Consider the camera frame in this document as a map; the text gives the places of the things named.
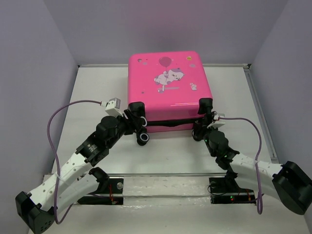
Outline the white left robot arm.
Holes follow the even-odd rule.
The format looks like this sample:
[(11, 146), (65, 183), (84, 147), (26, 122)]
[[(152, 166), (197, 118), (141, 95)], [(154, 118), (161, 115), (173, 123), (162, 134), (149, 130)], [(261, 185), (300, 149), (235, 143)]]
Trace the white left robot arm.
[(54, 222), (60, 224), (58, 213), (68, 212), (74, 202), (85, 195), (102, 193), (109, 186), (109, 176), (97, 164), (126, 135), (137, 135), (137, 142), (149, 140), (143, 103), (128, 106), (121, 114), (102, 118), (96, 130), (76, 149), (63, 166), (30, 192), (16, 198), (17, 213), (35, 234), (44, 233)]

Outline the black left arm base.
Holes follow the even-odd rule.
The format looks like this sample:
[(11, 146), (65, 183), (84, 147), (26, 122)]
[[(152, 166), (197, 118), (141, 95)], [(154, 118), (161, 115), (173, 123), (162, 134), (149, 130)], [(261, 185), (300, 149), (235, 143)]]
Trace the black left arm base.
[(77, 201), (79, 205), (123, 205), (124, 178), (111, 177), (104, 189), (85, 195)]

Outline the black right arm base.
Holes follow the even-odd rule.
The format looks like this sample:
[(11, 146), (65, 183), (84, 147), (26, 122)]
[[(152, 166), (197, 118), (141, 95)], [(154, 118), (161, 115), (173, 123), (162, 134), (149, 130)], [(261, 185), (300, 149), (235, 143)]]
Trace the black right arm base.
[(256, 204), (253, 190), (238, 187), (225, 177), (210, 177), (207, 188), (211, 203), (216, 204)]

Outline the pink hard-shell suitcase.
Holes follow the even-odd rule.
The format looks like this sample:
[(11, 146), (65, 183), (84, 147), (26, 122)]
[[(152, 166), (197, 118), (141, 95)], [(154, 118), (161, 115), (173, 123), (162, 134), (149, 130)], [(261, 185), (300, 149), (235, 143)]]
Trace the pink hard-shell suitcase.
[(141, 102), (147, 134), (191, 130), (212, 119), (213, 95), (195, 51), (140, 53), (128, 61), (128, 106)]

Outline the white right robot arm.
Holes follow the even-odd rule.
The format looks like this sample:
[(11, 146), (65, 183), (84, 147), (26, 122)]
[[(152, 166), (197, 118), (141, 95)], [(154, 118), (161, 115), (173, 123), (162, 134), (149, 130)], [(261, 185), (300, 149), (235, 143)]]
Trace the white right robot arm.
[(304, 215), (312, 203), (312, 180), (294, 162), (274, 164), (259, 160), (260, 151), (254, 158), (246, 156), (229, 146), (225, 134), (219, 130), (225, 117), (203, 118), (193, 124), (192, 135), (203, 140), (216, 164), (226, 171), (224, 185), (229, 191), (246, 188), (256, 191), (256, 208), (263, 213), (263, 196), (279, 200), (288, 210)]

